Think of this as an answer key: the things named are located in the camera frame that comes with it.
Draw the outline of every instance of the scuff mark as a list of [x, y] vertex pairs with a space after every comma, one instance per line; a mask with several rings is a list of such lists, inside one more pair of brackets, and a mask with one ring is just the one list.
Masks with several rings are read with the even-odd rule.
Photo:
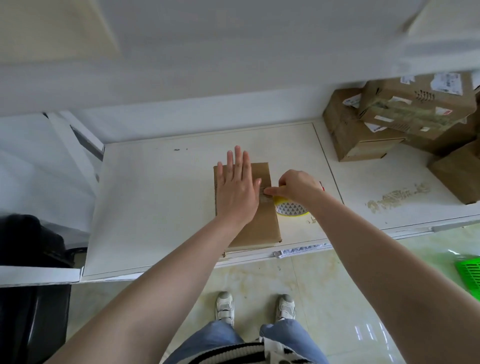
[[365, 205], [374, 214], [383, 210], [391, 210], [392, 208], [402, 206], [405, 200], [416, 194], [427, 194], [431, 190], [427, 183], [415, 184], [415, 190], [411, 191], [407, 188], [401, 190], [394, 190], [382, 196], [381, 200], [370, 200]]

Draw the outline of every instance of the green plastic basket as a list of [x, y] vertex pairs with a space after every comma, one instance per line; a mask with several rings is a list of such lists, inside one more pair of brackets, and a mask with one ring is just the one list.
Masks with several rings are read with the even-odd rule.
[[480, 301], [480, 258], [456, 262], [455, 266], [467, 289]]

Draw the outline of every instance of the jeans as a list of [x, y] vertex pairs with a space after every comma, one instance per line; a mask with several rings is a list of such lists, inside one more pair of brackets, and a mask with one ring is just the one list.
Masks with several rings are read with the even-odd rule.
[[[313, 342], [308, 332], [296, 320], [285, 319], [275, 324], [262, 325], [260, 336], [278, 341], [291, 348], [298, 355], [317, 364], [328, 364], [325, 354]], [[244, 341], [232, 326], [218, 320], [206, 324], [181, 344], [164, 364], [176, 364], [180, 360], [206, 350], [227, 345], [241, 344]]]

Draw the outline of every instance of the person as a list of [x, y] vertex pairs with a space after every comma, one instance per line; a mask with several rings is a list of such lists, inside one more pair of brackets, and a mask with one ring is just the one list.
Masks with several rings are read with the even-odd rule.
[[[260, 181], [235, 147], [218, 163], [217, 216], [124, 289], [81, 328], [48, 364], [157, 364], [202, 292], [215, 263], [253, 219]], [[397, 241], [322, 190], [303, 171], [289, 170], [265, 188], [305, 206], [345, 269], [377, 312], [407, 363], [473, 363], [479, 358], [480, 302]], [[277, 322], [244, 343], [233, 330], [234, 303], [223, 292], [216, 318], [167, 359], [177, 363], [323, 364], [327, 359], [295, 321], [294, 300], [280, 296]]]

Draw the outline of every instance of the tape roll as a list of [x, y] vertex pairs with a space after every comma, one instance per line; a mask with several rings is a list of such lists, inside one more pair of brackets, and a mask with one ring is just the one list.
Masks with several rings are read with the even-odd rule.
[[276, 213], [288, 217], [297, 217], [308, 214], [308, 210], [302, 205], [297, 204], [281, 196], [273, 196]]

